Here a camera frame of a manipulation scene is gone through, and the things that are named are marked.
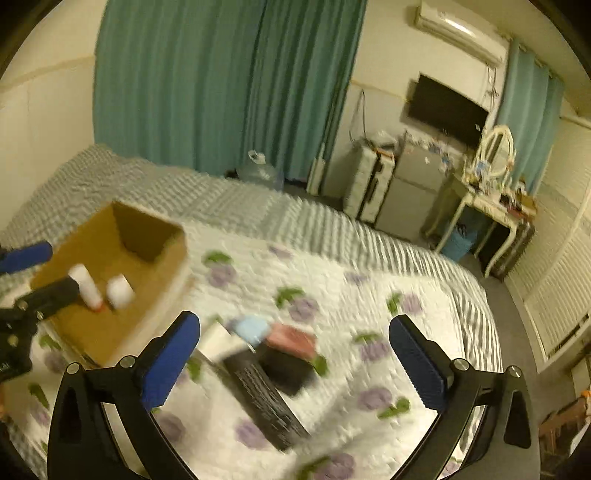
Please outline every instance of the curtain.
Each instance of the curtain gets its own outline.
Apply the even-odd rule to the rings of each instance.
[[[95,141],[223,175],[265,153],[304,178],[332,151],[366,0],[109,0]]]
[[[268,0],[255,49],[244,151],[304,179],[330,158],[366,0]]]
[[[96,46],[95,141],[223,175],[242,155],[265,0],[109,0]]]
[[[512,186],[525,177],[531,191],[540,181],[560,119],[564,83],[540,67],[530,51],[513,40],[509,68],[496,123],[508,125],[515,143]]]

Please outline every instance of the wall-mounted air conditioner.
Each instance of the wall-mounted air conditioner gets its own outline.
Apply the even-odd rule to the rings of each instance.
[[[415,25],[443,37],[490,66],[499,66],[505,57],[505,47],[490,36],[425,2],[418,8]]]

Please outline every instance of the vanity table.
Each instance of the vanity table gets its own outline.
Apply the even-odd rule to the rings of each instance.
[[[499,260],[500,257],[504,255],[504,253],[515,240],[520,220],[508,213],[507,209],[500,203],[495,202],[483,193],[477,193],[474,188],[462,181],[462,177],[459,174],[454,174],[444,195],[445,197],[448,197],[450,195],[459,197],[460,205],[457,207],[452,217],[452,220],[450,221],[445,233],[443,234],[441,240],[439,240],[439,243],[435,248],[435,251],[437,253],[441,252],[443,245],[445,245],[445,243],[449,239],[449,236],[452,234],[454,228],[456,227],[457,221],[460,219],[460,215],[462,215],[462,212],[466,207],[472,207],[478,210],[479,212],[484,213],[487,217],[491,218],[492,220],[494,220],[493,224],[486,232],[486,235],[476,248],[476,256],[478,256],[478,253],[480,253],[482,247],[484,247],[484,245],[492,235],[492,232],[495,229],[497,223],[500,223],[501,225],[504,225],[509,229],[509,235],[507,236],[507,239],[497,250],[495,255],[491,258],[488,265],[486,266],[484,277],[488,277],[491,273],[491,268],[495,265],[497,260]],[[436,231],[439,223],[443,218],[443,214],[445,211],[444,205],[446,203],[447,202],[440,202],[435,221],[433,222],[431,227],[425,232],[427,237],[429,237]]]

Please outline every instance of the white quilt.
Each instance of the white quilt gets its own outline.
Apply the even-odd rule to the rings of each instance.
[[[464,357],[460,320],[445,288],[425,277],[351,271],[196,221],[183,226],[196,283],[182,308],[204,324],[244,314],[304,323],[317,336],[327,367],[296,397],[285,397],[310,438],[278,452],[216,374],[189,362],[154,413],[186,464],[200,480],[390,479],[436,413],[423,406],[389,347],[388,325],[394,310],[407,313],[450,358]],[[286,288],[301,291],[290,294]],[[285,302],[278,307],[282,292]],[[41,451],[59,371],[67,364],[59,360],[64,355],[60,339],[53,342],[40,331],[33,344],[33,372],[7,384],[8,396],[18,397],[8,407],[19,410],[9,413]]]

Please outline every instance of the open brown box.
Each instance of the open brown box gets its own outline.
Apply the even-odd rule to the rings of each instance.
[[[31,288],[67,276],[78,263],[86,266],[105,298],[105,308],[93,312],[79,300],[50,321],[62,340],[103,367],[168,289],[186,256],[181,226],[114,202],[66,239],[35,275]],[[118,274],[125,275],[135,298],[125,308],[113,310],[106,301],[106,283]]]

